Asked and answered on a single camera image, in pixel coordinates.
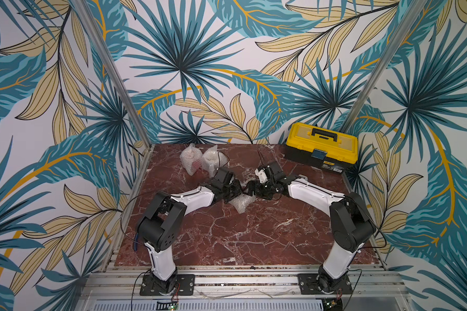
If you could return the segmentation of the clear bubble wrap sheet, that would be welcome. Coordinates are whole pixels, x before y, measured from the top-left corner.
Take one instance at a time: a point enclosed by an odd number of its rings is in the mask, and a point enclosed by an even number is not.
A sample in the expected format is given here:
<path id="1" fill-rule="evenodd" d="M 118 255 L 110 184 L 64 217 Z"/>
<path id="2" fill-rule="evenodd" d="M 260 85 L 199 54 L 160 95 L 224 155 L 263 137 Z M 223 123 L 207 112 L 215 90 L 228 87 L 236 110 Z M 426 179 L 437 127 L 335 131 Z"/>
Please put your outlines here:
<path id="1" fill-rule="evenodd" d="M 193 143 L 187 146 L 180 154 L 180 161 L 186 172 L 193 176 L 202 167 L 203 153 Z"/>
<path id="2" fill-rule="evenodd" d="M 207 149 L 202 154 L 201 165 L 202 169 L 205 170 L 209 177 L 214 177 L 218 169 L 228 163 L 228 158 L 218 150 L 218 146 L 215 145 Z"/>
<path id="3" fill-rule="evenodd" d="M 239 214 L 246 211 L 247 207 L 256 201 L 256 183 L 250 181 L 245 188 L 231 199 L 228 203 L 232 205 Z"/>

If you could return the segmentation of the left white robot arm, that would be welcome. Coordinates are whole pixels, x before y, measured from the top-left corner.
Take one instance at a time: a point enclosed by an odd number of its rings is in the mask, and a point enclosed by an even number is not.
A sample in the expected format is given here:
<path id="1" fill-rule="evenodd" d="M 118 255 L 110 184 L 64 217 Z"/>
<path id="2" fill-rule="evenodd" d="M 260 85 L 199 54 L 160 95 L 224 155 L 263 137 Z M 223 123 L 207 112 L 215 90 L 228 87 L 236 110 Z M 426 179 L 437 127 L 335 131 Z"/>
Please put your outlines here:
<path id="1" fill-rule="evenodd" d="M 175 278 L 172 244 L 187 214 L 221 201 L 227 203 L 241 193 L 240 181 L 224 167 L 212 179 L 185 193 L 157 192 L 136 226 L 136 233 L 149 252 L 153 276 L 164 282 Z"/>

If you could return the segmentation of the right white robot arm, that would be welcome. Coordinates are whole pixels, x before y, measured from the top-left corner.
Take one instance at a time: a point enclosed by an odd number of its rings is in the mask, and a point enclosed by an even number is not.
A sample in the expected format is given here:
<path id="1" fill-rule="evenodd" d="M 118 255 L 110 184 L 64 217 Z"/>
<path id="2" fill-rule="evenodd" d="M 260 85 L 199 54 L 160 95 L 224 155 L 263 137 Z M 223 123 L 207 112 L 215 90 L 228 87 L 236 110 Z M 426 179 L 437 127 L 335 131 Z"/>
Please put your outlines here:
<path id="1" fill-rule="evenodd" d="M 315 185 L 302 176 L 286 175 L 277 162 L 255 170 L 257 181 L 249 192 L 265 200 L 277 194 L 299 200 L 329 216 L 333 246 L 319 269 L 328 284 L 340 281 L 348 271 L 355 254 L 375 234 L 364 199 L 356 193 L 337 193 Z"/>

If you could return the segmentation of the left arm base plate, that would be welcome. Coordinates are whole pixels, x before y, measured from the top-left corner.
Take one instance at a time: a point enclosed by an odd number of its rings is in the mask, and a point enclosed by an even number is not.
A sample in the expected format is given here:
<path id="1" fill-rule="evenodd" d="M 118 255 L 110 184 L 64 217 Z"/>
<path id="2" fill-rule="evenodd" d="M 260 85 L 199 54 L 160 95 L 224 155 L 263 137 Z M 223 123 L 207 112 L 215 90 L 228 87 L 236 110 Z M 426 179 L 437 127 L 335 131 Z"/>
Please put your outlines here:
<path id="1" fill-rule="evenodd" d="M 160 280 L 154 274 L 146 274 L 140 288 L 141 296 L 172 295 L 192 296 L 195 289 L 195 275 L 174 273 L 167 280 Z"/>

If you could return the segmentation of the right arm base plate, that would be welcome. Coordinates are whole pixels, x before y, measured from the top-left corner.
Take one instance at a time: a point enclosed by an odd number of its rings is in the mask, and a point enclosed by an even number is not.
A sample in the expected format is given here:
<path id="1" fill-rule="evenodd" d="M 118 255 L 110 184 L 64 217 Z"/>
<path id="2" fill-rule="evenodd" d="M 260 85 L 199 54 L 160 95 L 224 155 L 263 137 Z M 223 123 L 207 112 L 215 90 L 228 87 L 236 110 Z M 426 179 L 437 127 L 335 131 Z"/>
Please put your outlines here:
<path id="1" fill-rule="evenodd" d="M 332 279 L 319 273 L 301 273 L 297 275 L 298 286 L 302 295 L 342 295 L 353 292 L 351 282 L 345 273 L 339 279 Z"/>

